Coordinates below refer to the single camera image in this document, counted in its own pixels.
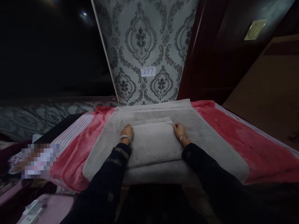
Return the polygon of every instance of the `silver bracelet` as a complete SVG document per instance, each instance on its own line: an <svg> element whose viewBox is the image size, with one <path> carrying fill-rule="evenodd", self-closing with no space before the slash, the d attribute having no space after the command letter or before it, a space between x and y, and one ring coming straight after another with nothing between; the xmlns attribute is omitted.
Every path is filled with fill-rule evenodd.
<svg viewBox="0 0 299 224"><path fill-rule="evenodd" d="M181 139L180 139L181 145L182 145L182 137L183 137L183 136L186 136L186 135L184 135L184 134L181 135Z"/></svg>
<svg viewBox="0 0 299 224"><path fill-rule="evenodd" d="M122 136L121 136L121 139L122 139L122 138L127 138L127 139L130 140L130 144L132 143L132 139L130 138L130 136L128 136L128 135L122 135Z"/></svg>

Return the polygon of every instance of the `hand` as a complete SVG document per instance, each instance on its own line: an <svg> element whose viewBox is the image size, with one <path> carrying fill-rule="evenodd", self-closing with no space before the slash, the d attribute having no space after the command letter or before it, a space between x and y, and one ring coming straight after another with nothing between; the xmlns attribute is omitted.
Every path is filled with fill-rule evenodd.
<svg viewBox="0 0 299 224"><path fill-rule="evenodd" d="M191 143L191 141L185 135L186 128L183 125L181 125L180 123L175 123L173 125L173 130L174 130L174 135L177 137L179 141L181 140L181 136L184 134L181 141L184 148Z"/></svg>
<svg viewBox="0 0 299 224"><path fill-rule="evenodd" d="M174 135L177 137L178 140L181 139L182 134L186 134L186 128L181 125L180 123L175 123L173 125Z"/></svg>
<svg viewBox="0 0 299 224"><path fill-rule="evenodd" d="M131 138L131 140L133 140L134 137L134 132L133 132L133 128L131 127L130 124L127 124L124 129L121 131L121 135L127 135ZM122 138L121 139L121 143L125 143L126 145L130 144L130 140L128 138Z"/></svg>

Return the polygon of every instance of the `gray patterned wallpaper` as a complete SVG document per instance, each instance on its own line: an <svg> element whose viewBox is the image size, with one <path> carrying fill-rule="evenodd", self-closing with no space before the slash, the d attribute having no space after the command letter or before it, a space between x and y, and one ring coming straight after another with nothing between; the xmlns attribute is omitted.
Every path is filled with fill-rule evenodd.
<svg viewBox="0 0 299 224"><path fill-rule="evenodd" d="M0 132L24 141L96 105L176 100L197 4L198 0L94 0L121 101L1 107ZM147 66L156 67L156 76L140 76L140 68Z"/></svg>

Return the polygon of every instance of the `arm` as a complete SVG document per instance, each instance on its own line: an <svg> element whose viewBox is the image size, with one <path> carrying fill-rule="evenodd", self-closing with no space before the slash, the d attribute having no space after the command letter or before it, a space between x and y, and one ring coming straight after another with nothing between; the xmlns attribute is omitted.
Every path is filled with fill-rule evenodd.
<svg viewBox="0 0 299 224"><path fill-rule="evenodd" d="M128 135L132 139L134 132L131 125L128 124L121 135ZM131 155L129 143L127 138L122 138L113 148L89 186L77 197L72 211L60 224L114 223L127 160Z"/></svg>
<svg viewBox="0 0 299 224"><path fill-rule="evenodd" d="M186 134L185 128L180 123L176 123L173 128L178 139L182 134ZM182 145L184 147L182 158L198 176L216 215L224 224L279 223L279 218L270 214L247 187L221 168L200 147L191 143L186 136L182 137Z"/></svg>

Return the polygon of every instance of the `red blanket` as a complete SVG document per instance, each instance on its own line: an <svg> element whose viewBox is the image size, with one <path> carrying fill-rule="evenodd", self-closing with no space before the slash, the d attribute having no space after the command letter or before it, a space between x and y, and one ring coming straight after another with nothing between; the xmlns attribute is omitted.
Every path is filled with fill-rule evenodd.
<svg viewBox="0 0 299 224"><path fill-rule="evenodd" d="M246 183L299 181L299 160L289 150L216 109L214 101L191 104L247 162Z"/></svg>
<svg viewBox="0 0 299 224"><path fill-rule="evenodd" d="M299 160L290 151L216 109L214 101L191 104L248 163L246 183L299 181ZM84 163L113 111L111 107L97 107L91 124L60 155L61 177L71 190L87 188L89 181L82 174Z"/></svg>

